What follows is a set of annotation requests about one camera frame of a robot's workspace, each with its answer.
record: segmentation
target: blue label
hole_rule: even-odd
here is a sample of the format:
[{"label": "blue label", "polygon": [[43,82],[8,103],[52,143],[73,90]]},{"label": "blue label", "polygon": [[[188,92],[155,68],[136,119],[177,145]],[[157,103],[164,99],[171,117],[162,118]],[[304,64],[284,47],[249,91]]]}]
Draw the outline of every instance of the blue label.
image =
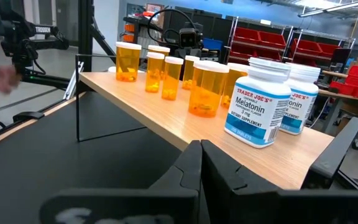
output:
[{"label": "blue label", "polygon": [[244,138],[247,141],[250,141],[256,145],[266,145],[271,143],[272,141],[265,142],[264,136],[266,134],[266,130],[262,128],[258,128],[254,125],[246,123],[241,119],[228,114],[226,118],[225,128],[230,130],[231,132],[237,134],[238,136]]},{"label": "blue label", "polygon": [[284,115],[280,128],[290,131],[292,133],[300,133],[301,125],[302,120],[290,118],[289,116]]},{"label": "blue label", "polygon": [[317,96],[318,93],[308,93],[308,92],[303,92],[303,91],[300,91],[300,90],[294,90],[294,89],[291,89],[292,92],[295,92],[295,93],[300,93],[300,94],[303,94],[303,95],[306,95],[306,96]]},{"label": "blue label", "polygon": [[290,95],[274,95],[274,94],[271,94],[271,93],[266,93],[265,91],[257,90],[255,88],[245,86],[245,85],[242,85],[242,84],[237,83],[237,82],[236,82],[236,86],[241,87],[241,88],[246,89],[246,90],[253,91],[254,93],[258,93],[258,94],[261,94],[261,95],[264,95],[264,96],[267,96],[267,97],[271,97],[271,98],[287,99],[287,98],[290,97]]}]

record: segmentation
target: bottle label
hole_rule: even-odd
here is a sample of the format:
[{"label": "bottle label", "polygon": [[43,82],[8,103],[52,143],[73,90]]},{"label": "bottle label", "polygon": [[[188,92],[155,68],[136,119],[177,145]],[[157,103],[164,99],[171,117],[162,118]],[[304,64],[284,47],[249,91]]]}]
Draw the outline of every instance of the bottle label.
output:
[{"label": "bottle label", "polygon": [[285,112],[281,129],[298,134],[302,132],[305,121],[316,100],[317,93],[292,90],[290,102]]},{"label": "bottle label", "polygon": [[277,136],[289,98],[236,83],[225,128],[253,144],[270,144]]}]

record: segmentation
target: white supplement bottle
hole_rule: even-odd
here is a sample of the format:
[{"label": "white supplement bottle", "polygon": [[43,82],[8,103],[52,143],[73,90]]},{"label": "white supplement bottle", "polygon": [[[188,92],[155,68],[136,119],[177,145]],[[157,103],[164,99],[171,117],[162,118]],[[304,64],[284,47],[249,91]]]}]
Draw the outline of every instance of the white supplement bottle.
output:
[{"label": "white supplement bottle", "polygon": [[280,130],[300,134],[318,94],[318,87],[314,82],[321,69],[295,63],[289,65],[290,77],[285,84],[291,88],[292,94]]},{"label": "white supplement bottle", "polygon": [[284,84],[291,66],[249,59],[248,76],[237,79],[224,130],[256,148],[273,144],[291,89]]}]

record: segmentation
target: person's hand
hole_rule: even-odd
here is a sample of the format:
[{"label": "person's hand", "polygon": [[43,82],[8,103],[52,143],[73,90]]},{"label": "person's hand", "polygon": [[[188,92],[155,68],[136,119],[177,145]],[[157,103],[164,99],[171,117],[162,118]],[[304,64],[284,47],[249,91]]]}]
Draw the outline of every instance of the person's hand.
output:
[{"label": "person's hand", "polygon": [[13,65],[0,66],[0,92],[9,94],[16,88],[21,80],[21,76],[16,74]]}]

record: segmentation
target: pill bottle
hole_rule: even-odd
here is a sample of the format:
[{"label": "pill bottle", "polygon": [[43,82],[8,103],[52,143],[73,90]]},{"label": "pill bottle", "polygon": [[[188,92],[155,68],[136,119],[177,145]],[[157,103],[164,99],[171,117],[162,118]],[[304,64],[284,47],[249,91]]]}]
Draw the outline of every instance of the pill bottle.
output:
[{"label": "pill bottle", "polygon": [[164,100],[176,100],[179,85],[179,77],[182,58],[165,57],[164,80],[162,83],[162,98]]},{"label": "pill bottle", "polygon": [[160,53],[147,52],[147,73],[146,73],[146,92],[158,93],[160,88],[162,62],[165,56]]},{"label": "pill bottle", "polygon": [[185,72],[183,73],[183,81],[181,83],[181,87],[184,90],[190,90],[191,89],[191,83],[193,81],[193,65],[194,62],[199,61],[199,57],[186,55],[185,57]]},{"label": "pill bottle", "polygon": [[227,63],[230,68],[227,75],[226,83],[224,84],[221,106],[229,108],[231,95],[233,94],[234,84],[238,78],[248,75],[248,65],[241,65],[238,63]]},{"label": "pill bottle", "polygon": [[124,82],[136,81],[142,46],[125,42],[116,42],[116,46],[116,80]]},{"label": "pill bottle", "polygon": [[204,118],[213,118],[219,102],[229,67],[217,62],[194,62],[189,112]]},{"label": "pill bottle", "polygon": [[318,94],[318,87],[314,82],[321,69],[295,63],[289,65],[290,76],[285,84],[291,88],[292,93],[280,130],[300,134]]},{"label": "pill bottle", "polygon": [[[169,49],[168,47],[161,47],[158,45],[149,45],[147,48],[148,48],[149,52],[160,53],[165,56],[168,56],[169,52],[171,51],[171,49]],[[164,75],[164,68],[165,68],[165,62],[162,62],[161,77],[163,77],[163,75]]]},{"label": "pill bottle", "polygon": [[291,66],[251,57],[248,76],[237,79],[224,130],[256,148],[273,144],[291,89],[284,82]]}]

